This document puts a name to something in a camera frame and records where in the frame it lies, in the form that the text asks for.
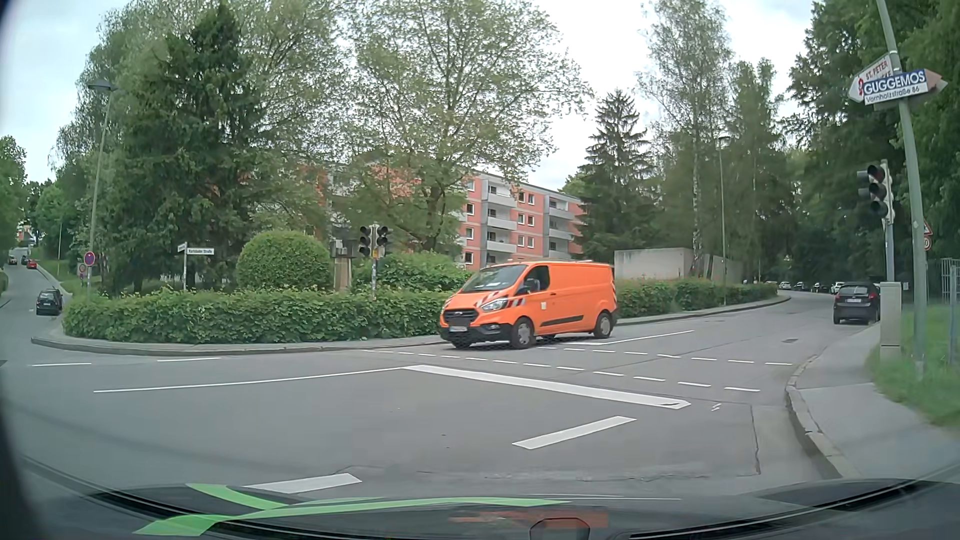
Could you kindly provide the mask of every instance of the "dark car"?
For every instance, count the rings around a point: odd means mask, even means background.
[[[36,295],[37,315],[60,315],[63,311],[63,295],[59,289],[43,289]]]
[[[870,282],[846,282],[833,298],[833,324],[844,319],[880,320],[880,291]]]

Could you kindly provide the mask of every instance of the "grass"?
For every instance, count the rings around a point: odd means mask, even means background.
[[[867,359],[876,386],[891,400],[919,410],[937,426],[960,426],[960,355],[947,364],[949,307],[930,306],[927,312],[926,365],[917,380],[913,363],[913,311],[903,313],[903,354],[880,360],[879,349]]]

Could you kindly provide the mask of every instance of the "traffic light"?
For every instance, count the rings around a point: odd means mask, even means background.
[[[364,257],[370,256],[370,227],[363,226],[360,228],[360,255]]]
[[[870,198],[870,212],[887,223],[893,220],[893,189],[890,186],[890,171],[886,163],[870,164],[866,170],[857,171],[856,178],[866,187],[860,195]]]
[[[385,247],[387,243],[390,242],[387,234],[390,234],[390,229],[388,229],[386,225],[376,230],[376,247]]]

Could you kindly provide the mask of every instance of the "sign pole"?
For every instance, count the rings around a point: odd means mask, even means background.
[[[894,71],[900,73],[900,53],[897,52],[897,40],[894,37],[890,13],[886,0],[876,0],[880,11],[880,23],[883,25],[883,37],[890,51],[890,61]],[[913,343],[914,369],[917,380],[924,377],[926,357],[926,252],[924,251],[924,201],[920,193],[920,166],[917,161],[917,142],[913,135],[913,122],[910,119],[910,106],[906,98],[898,101],[900,125],[903,128],[903,148],[906,153],[906,177],[910,187],[910,231],[913,237]]]

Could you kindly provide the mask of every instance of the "van windshield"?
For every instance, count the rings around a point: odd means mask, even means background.
[[[464,285],[463,292],[503,290],[516,283],[516,280],[519,279],[525,269],[526,265],[524,264],[484,268],[467,281]]]

